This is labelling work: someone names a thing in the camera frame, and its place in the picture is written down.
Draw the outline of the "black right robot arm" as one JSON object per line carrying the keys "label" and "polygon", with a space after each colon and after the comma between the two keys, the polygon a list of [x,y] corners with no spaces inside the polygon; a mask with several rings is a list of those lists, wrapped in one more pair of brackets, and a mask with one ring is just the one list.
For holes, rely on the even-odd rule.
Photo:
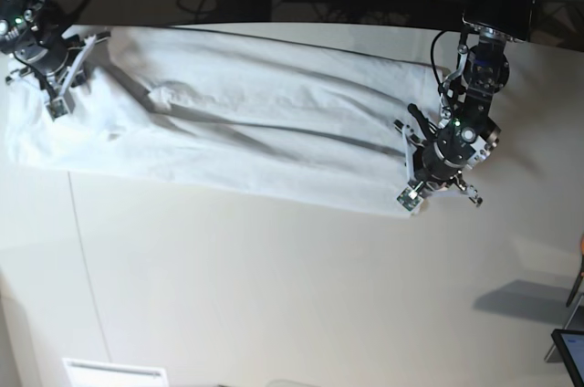
{"label": "black right robot arm", "polygon": [[1,53],[23,64],[51,99],[85,46],[78,35],[65,33],[90,1],[81,0],[67,13],[55,0],[1,0]]}

